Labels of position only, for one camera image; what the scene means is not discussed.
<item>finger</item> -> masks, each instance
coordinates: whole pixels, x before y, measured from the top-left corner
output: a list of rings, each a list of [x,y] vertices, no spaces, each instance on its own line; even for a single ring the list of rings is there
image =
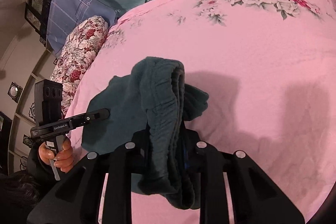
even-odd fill
[[[40,145],[39,155],[41,160],[46,164],[49,164],[49,159],[53,159],[55,157],[54,153],[50,149],[46,148],[45,143]]]
[[[63,149],[68,150],[71,147],[71,141],[68,137],[66,137],[65,141],[63,142]]]
[[[70,164],[68,167],[62,167],[61,171],[64,173],[69,172],[73,168],[74,164]]]
[[[73,153],[72,147],[70,147],[67,150],[62,150],[62,151],[57,153],[56,160],[66,160],[67,158],[69,158],[72,155],[72,153]]]
[[[74,158],[73,158],[73,156],[70,156],[66,160],[55,161],[54,165],[58,168],[64,168],[64,167],[70,166],[71,164],[73,164],[73,162],[74,162]]]

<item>pillow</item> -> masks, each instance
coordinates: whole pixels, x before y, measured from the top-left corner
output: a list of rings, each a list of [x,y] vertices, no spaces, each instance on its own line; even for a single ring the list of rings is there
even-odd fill
[[[50,77],[51,81],[63,84],[63,116],[68,111],[83,75],[104,44],[108,30],[108,24],[102,17],[93,16],[68,35]]]

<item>metal screw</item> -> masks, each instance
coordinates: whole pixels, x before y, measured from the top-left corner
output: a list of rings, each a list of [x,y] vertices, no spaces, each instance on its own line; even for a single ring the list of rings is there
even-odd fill
[[[97,158],[97,153],[96,152],[90,152],[86,155],[86,157],[89,159],[89,160],[93,160],[95,158]]]
[[[129,142],[125,144],[126,149],[133,149],[135,147],[135,143]]]
[[[196,145],[197,145],[198,148],[206,148],[207,147],[206,142],[198,142]]]
[[[239,151],[236,152],[236,156],[240,159],[243,159],[243,158],[245,158],[246,153],[244,151],[239,150]]]

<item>fingernail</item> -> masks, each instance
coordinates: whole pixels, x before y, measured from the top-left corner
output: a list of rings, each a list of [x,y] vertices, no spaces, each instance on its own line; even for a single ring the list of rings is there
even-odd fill
[[[50,157],[50,158],[54,158],[55,155],[54,155],[54,153],[53,153],[52,151],[48,151],[48,157]]]
[[[56,155],[56,160],[62,160],[62,154],[61,155]]]

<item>dark green fleece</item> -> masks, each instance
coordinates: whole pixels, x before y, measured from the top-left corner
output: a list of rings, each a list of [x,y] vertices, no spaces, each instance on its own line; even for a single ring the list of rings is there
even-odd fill
[[[110,117],[83,128],[82,146],[106,154],[131,141],[133,133],[150,126],[151,162],[146,175],[132,176],[132,191],[162,194],[175,207],[198,208],[199,182],[184,171],[179,129],[207,108],[207,93],[184,83],[183,64],[147,57],[130,75],[113,77],[87,111],[110,109]]]

